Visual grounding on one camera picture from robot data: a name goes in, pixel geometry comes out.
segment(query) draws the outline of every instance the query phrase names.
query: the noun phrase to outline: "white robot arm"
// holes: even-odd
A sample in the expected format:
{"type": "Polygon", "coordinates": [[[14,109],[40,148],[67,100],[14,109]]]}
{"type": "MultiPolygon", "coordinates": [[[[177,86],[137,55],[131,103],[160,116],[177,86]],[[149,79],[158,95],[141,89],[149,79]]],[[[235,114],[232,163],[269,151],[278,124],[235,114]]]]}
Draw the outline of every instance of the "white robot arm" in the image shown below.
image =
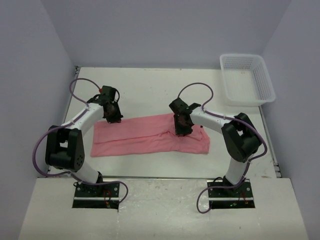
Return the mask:
{"type": "Polygon", "coordinates": [[[103,86],[101,94],[91,98],[88,106],[70,121],[62,124],[67,127],[48,134],[45,153],[45,162],[48,165],[70,171],[74,177],[86,183],[102,183],[102,175],[85,161],[83,136],[102,118],[110,124],[121,122],[123,116],[118,101],[115,101],[116,92],[113,87],[103,86]]]}
{"type": "MultiPolygon", "coordinates": [[[[101,174],[85,161],[83,136],[102,118],[106,118],[109,123],[121,122],[123,116],[118,102],[115,101],[116,91],[115,88],[103,86],[101,94],[88,101],[87,111],[80,119],[73,122],[83,111],[63,124],[69,125],[73,123],[72,125],[48,135],[45,155],[45,161],[48,165],[57,169],[68,170],[77,179],[87,183],[96,184],[102,182],[101,174]],[[67,147],[61,146],[64,142],[67,142],[67,147]]],[[[224,176],[224,181],[230,186],[236,185],[245,173],[248,159],[257,152],[261,145],[257,135],[245,125],[236,121],[207,114],[201,108],[201,105],[197,103],[189,106],[180,98],[177,98],[169,107],[174,112],[176,135],[185,136],[191,134],[193,125],[201,125],[223,135],[226,148],[231,156],[229,169],[224,176]]],[[[244,113],[226,117],[238,118],[254,128],[250,119],[244,113]]]]}
{"type": "Polygon", "coordinates": [[[193,125],[201,125],[223,135],[227,151],[231,156],[229,169],[223,180],[229,186],[238,184],[246,173],[249,159],[262,143],[251,129],[230,119],[239,119],[254,128],[249,117],[244,113],[237,116],[228,116],[219,112],[208,114],[200,104],[193,103],[189,106],[179,97],[169,107],[174,112],[176,135],[191,134],[193,125]]]}

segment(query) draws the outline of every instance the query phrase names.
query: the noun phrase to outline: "pink cloth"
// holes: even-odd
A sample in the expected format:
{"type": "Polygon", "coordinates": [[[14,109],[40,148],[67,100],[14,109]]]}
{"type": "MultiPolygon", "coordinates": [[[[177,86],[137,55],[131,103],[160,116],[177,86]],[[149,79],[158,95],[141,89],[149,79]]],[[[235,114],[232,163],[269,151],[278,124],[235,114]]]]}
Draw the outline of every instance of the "pink cloth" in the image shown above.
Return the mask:
{"type": "Polygon", "coordinates": [[[109,124],[99,121],[94,125],[92,157],[120,156],[178,151],[207,154],[210,138],[203,127],[194,125],[187,136],[175,135],[174,115],[124,119],[109,124]]]}

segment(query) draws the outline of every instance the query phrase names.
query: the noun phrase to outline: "white wall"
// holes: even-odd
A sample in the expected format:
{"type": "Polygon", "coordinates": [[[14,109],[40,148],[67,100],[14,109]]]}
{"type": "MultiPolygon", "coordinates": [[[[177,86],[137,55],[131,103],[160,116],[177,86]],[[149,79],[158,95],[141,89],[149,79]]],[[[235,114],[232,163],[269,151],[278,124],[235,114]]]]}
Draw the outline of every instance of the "white wall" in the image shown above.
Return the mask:
{"type": "Polygon", "coordinates": [[[261,54],[290,0],[42,0],[73,63],[220,68],[261,54]]]}
{"type": "Polygon", "coordinates": [[[293,0],[263,52],[277,94],[263,112],[310,240],[320,239],[319,12],[318,0],[293,0]]]}
{"type": "Polygon", "coordinates": [[[33,146],[61,124],[74,66],[40,0],[1,1],[0,33],[0,239],[15,240],[37,178],[33,146]]]}

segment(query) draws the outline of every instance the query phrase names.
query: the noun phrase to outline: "white plastic basket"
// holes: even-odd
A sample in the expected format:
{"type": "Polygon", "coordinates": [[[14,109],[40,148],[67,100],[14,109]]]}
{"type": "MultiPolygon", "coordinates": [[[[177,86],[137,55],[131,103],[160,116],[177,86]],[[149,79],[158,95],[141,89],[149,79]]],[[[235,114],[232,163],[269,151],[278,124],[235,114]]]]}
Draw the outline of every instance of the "white plastic basket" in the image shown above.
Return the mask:
{"type": "Polygon", "coordinates": [[[260,106],[276,99],[261,56],[223,54],[220,56],[220,65],[228,105],[260,106]]]}

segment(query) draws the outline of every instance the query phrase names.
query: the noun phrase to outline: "purple cable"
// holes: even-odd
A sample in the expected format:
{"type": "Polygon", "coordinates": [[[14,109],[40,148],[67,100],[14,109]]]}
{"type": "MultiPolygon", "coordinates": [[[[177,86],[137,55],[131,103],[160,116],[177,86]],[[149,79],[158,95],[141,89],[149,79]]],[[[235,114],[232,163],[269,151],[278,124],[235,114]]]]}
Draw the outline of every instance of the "purple cable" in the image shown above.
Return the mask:
{"type": "Polygon", "coordinates": [[[85,80],[85,81],[88,81],[88,82],[90,82],[90,83],[93,83],[99,90],[100,90],[100,87],[99,87],[98,84],[96,84],[94,81],[92,81],[92,80],[90,80],[90,79],[87,79],[87,78],[83,78],[83,77],[76,78],[76,79],[74,79],[74,80],[72,80],[72,81],[70,82],[69,91],[70,91],[72,97],[74,97],[74,98],[77,99],[78,101],[84,103],[87,107],[89,107],[89,104],[88,104],[85,100],[77,97],[77,96],[74,94],[74,91],[72,90],[72,84],[74,84],[74,82],[76,82],[76,81],[78,81],[78,80],[85,80]]]}
{"type": "Polygon", "coordinates": [[[202,111],[204,111],[206,114],[209,114],[209,115],[214,116],[214,117],[217,117],[217,118],[227,119],[227,120],[231,120],[231,121],[233,120],[233,121],[236,121],[236,122],[239,122],[239,123],[245,125],[245,126],[246,126],[247,128],[249,128],[251,131],[253,131],[254,134],[257,135],[257,137],[258,137],[259,140],[262,142],[263,147],[264,147],[263,153],[261,153],[260,155],[254,156],[254,157],[250,158],[250,159],[247,161],[247,164],[246,164],[246,168],[245,168],[245,170],[244,170],[244,173],[243,173],[240,181],[239,181],[236,185],[233,185],[233,186],[210,186],[210,187],[207,187],[207,188],[203,189],[203,190],[200,192],[199,196],[198,196],[197,199],[196,199],[196,209],[198,210],[199,213],[201,213],[201,214],[206,214],[206,213],[208,213],[208,212],[211,210],[212,207],[209,207],[209,209],[207,209],[207,210],[205,210],[205,211],[201,211],[201,210],[199,209],[199,200],[200,200],[200,197],[202,196],[202,194],[203,194],[205,191],[208,191],[208,190],[211,190],[211,189],[234,189],[234,188],[239,187],[239,186],[243,183],[243,181],[245,180],[245,176],[246,176],[246,174],[247,174],[247,172],[248,172],[248,170],[249,170],[251,161],[252,161],[252,160],[255,160],[255,159],[258,159],[258,158],[266,155],[266,154],[267,154],[267,151],[268,151],[268,146],[267,146],[265,140],[263,139],[263,137],[258,133],[258,131],[257,131],[254,127],[252,127],[250,124],[248,124],[247,122],[242,121],[242,120],[237,119],[237,118],[234,118],[234,117],[223,116],[223,115],[215,114],[215,113],[213,113],[213,112],[210,112],[210,111],[205,110],[205,105],[206,105],[207,103],[209,103],[209,102],[214,98],[214,91],[213,91],[213,89],[212,89],[208,84],[203,83],[203,82],[194,82],[194,83],[188,84],[187,86],[185,86],[184,88],[182,88],[182,90],[179,92],[178,98],[180,97],[181,93],[182,93],[186,88],[188,88],[188,87],[190,87],[190,86],[192,86],[192,85],[204,85],[204,86],[206,86],[208,89],[210,89],[210,91],[211,91],[211,97],[210,97],[207,101],[205,101],[205,102],[202,104],[202,106],[201,106],[202,111]]]}

